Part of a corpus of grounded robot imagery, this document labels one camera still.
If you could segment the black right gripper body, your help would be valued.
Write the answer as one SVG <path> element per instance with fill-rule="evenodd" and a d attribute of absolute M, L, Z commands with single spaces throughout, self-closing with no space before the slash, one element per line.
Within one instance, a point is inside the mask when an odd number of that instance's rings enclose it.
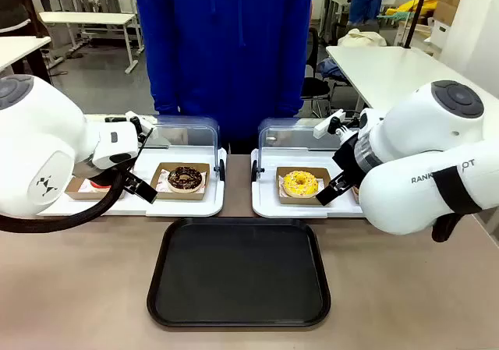
<path fill-rule="evenodd" d="M 338 133 L 340 147 L 333 155 L 333 161 L 340 168 L 335 181 L 362 181 L 366 173 L 356 160 L 355 148 L 359 142 L 357 133 Z"/>

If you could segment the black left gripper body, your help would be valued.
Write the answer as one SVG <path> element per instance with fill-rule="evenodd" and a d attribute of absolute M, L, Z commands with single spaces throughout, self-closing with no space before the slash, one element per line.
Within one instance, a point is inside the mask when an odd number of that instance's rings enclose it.
<path fill-rule="evenodd" d="M 101 169 L 94 166 L 90 159 L 75 164 L 73 175 L 82 179 L 89 179 L 99 186 L 111 186 L 118 174 L 122 176 L 122 182 L 127 189 L 134 189 L 135 182 L 131 179 L 131 169 L 135 164 L 135 159 L 123 161 L 110 168 Z"/>

